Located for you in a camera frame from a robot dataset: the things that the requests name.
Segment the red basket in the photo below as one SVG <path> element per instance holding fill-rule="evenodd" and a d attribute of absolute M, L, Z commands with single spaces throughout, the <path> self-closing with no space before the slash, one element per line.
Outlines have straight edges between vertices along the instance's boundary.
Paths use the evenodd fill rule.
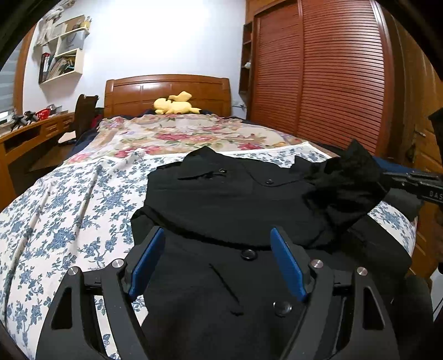
<path fill-rule="evenodd" d="M 43 109 L 40 110 L 38 113 L 36 113 L 39 120 L 45 120 L 48 118 L 49 114 L 51 113 L 50 109 Z"/>

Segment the metal screw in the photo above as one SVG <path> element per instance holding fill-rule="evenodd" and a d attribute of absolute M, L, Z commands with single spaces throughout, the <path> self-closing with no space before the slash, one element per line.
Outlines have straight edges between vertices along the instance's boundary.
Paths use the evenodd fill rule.
<path fill-rule="evenodd" d="M 73 267 L 69 268 L 69 270 L 68 270 L 69 275 L 75 275 L 76 273 L 78 273 L 78 267 L 73 266 Z"/>
<path fill-rule="evenodd" d="M 366 276 L 368 274 L 368 271 L 365 267 L 358 267 L 357 268 L 357 273 L 361 276 Z"/>
<path fill-rule="evenodd" d="M 323 261 L 314 259 L 311 261 L 311 265 L 316 269 L 321 269 L 323 267 Z"/>
<path fill-rule="evenodd" d="M 122 259 L 115 259 L 112 262 L 112 267 L 119 268 L 119 267 L 122 267 L 123 264 L 124 264 L 124 261 Z"/>
<path fill-rule="evenodd" d="M 287 301 L 276 301 L 272 304 L 275 315 L 285 317 L 292 310 L 292 305 Z"/>

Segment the bed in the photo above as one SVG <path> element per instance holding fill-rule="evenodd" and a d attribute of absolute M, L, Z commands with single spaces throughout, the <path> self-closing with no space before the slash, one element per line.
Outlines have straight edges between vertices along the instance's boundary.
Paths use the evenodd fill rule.
<path fill-rule="evenodd" d="M 186 90 L 208 115 L 138 115 L 158 97 Z M 307 141 L 229 119 L 229 81 L 197 75 L 149 75 L 109 80 L 105 117 L 96 138 L 39 179 L 0 214 L 0 318 L 30 358 L 51 300 L 73 266 L 93 270 L 124 258 L 133 246 L 130 219 L 142 206 L 147 174 L 207 145 L 233 157 L 290 167 L 294 155 L 312 162 L 332 153 Z M 130 115 L 127 119 L 116 115 Z M 387 203 L 369 214 L 411 255 L 415 224 Z M 107 354 L 119 358 L 101 297 L 95 298 Z M 133 308 L 140 323 L 143 297 Z"/>

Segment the wooden sliding door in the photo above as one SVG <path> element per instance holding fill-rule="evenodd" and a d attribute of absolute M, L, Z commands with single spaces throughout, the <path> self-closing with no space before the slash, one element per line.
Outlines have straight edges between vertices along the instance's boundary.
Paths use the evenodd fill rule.
<path fill-rule="evenodd" d="M 254 122 L 292 133 L 300 78 L 298 5 L 285 1 L 260 14 L 255 21 L 253 101 Z"/>
<path fill-rule="evenodd" d="M 387 156 L 393 107 L 389 33 L 374 0 L 274 0 L 254 15 L 248 119 Z"/>

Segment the floral bedspread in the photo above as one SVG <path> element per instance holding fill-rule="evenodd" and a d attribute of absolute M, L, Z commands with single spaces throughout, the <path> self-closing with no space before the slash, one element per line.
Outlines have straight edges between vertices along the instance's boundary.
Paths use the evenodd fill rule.
<path fill-rule="evenodd" d="M 132 120 L 114 117 L 103 120 L 97 137 L 66 164 L 101 156 L 124 158 L 135 149 L 160 155 L 189 153 L 205 145 L 220 152 L 270 149 L 301 142 L 277 130 L 217 115 L 144 115 Z"/>
<path fill-rule="evenodd" d="M 225 154 L 281 167 L 290 167 L 294 155 L 313 162 L 329 157 L 307 142 Z M 133 246 L 130 219 L 143 205 L 148 173 L 184 156 L 152 156 L 138 149 L 124 159 L 64 165 L 0 214 L 0 318 L 30 359 L 35 358 L 43 321 L 66 271 L 73 265 L 83 271 L 102 268 L 124 258 Z M 414 224 L 384 202 L 370 216 L 412 254 Z M 103 298 L 97 296 L 95 303 L 107 354 L 118 359 Z M 141 323 L 148 314 L 143 297 L 133 308 Z"/>

